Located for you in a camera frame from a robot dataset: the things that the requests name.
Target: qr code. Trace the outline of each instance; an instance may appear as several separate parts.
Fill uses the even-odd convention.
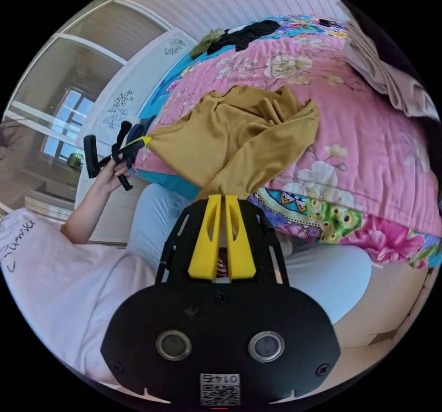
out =
[[[202,384],[201,405],[239,406],[239,386],[223,384]]]

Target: sticker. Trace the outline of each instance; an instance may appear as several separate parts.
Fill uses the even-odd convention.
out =
[[[239,406],[239,374],[200,374],[202,406]]]

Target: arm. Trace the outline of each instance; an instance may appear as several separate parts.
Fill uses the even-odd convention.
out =
[[[129,175],[124,163],[111,160],[99,173],[81,204],[61,227],[61,233],[73,244],[86,244],[97,226],[111,193],[120,186],[118,176]]]

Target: screw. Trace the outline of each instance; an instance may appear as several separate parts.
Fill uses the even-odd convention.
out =
[[[316,376],[323,377],[324,375],[328,374],[329,370],[330,366],[327,363],[324,363],[323,365],[319,366],[318,369],[316,369]]]
[[[124,372],[124,369],[123,369],[122,364],[119,363],[118,361],[116,361],[116,362],[114,363],[114,371],[115,371],[117,374],[122,374],[122,373]]]
[[[217,292],[215,294],[215,301],[225,303],[227,301],[227,294],[225,292]]]

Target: dark hair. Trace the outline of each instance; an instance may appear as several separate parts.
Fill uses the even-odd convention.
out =
[[[20,128],[22,125],[16,122],[3,122],[0,126],[0,160],[3,160],[5,156],[5,149],[11,151],[14,149],[15,144],[20,139]]]

